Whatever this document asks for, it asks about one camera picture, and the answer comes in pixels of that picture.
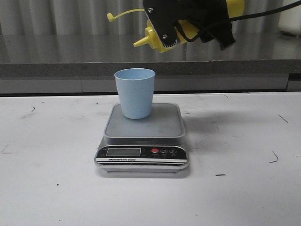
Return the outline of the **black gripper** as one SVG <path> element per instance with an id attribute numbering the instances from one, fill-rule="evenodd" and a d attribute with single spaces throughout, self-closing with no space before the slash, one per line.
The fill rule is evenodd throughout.
<path id="1" fill-rule="evenodd" d="M 235 43 L 225 0 L 143 0 L 143 8 L 164 48 L 181 44 L 175 28 L 186 17 L 188 6 L 193 11 L 187 19 L 199 29 L 203 43 L 216 40 L 221 50 Z"/>

